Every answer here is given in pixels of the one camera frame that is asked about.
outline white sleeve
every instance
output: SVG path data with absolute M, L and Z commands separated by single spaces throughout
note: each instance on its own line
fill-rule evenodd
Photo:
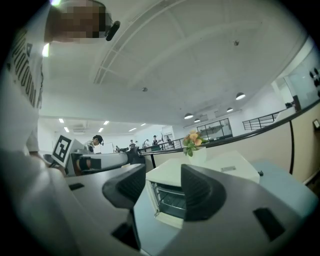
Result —
M 26 147 L 29 152 L 39 152 L 38 145 L 38 127 L 36 127 L 30 134 L 28 140 L 26 141 Z

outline glass wall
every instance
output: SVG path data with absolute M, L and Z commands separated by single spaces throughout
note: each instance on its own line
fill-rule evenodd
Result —
M 318 90 L 314 85 L 315 79 L 311 78 L 310 72 L 315 78 L 314 69 L 320 68 L 320 55 L 316 46 L 313 47 L 308 56 L 284 79 L 292 95 L 297 95 L 301 108 L 304 109 L 319 99 Z
M 202 138 L 209 142 L 233 136 L 228 118 L 198 126 L 197 130 L 201 133 Z

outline black railing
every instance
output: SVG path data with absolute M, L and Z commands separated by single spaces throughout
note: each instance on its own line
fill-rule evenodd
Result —
M 174 149 L 182 149 L 183 147 L 184 147 L 184 138 L 179 138 L 176 140 L 172 140 L 170 142 L 158 143 L 157 145 L 143 147 L 141 151 L 146 152 L 147 149 L 150 149 L 150 151 L 174 150 Z
M 245 130 L 253 131 L 253 130 L 258 130 L 263 127 L 269 126 L 275 122 L 275 120 L 280 112 L 281 111 L 278 111 L 275 113 L 271 113 L 271 114 L 260 116 L 260 117 L 254 118 L 254 119 L 243 121 L 242 122 L 243 127 Z

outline white shirt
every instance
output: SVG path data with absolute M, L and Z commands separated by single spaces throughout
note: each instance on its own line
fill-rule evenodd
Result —
M 38 118 L 42 102 L 42 51 L 50 4 L 45 4 L 16 35 L 1 71 L 0 147 L 39 151 Z

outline beige wall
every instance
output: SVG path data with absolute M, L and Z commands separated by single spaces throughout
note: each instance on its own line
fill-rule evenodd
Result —
M 250 162 L 269 160 L 289 172 L 291 149 L 290 124 L 285 123 L 277 128 L 253 137 L 229 144 L 209 147 L 206 152 L 208 158 L 213 158 L 219 154 L 236 150 Z M 183 157 L 185 156 L 182 152 L 155 154 L 154 162 L 156 166 L 159 166 L 168 159 Z
M 320 103 L 292 120 L 294 135 L 293 177 L 304 182 L 320 167 L 320 132 L 313 121 L 320 121 Z

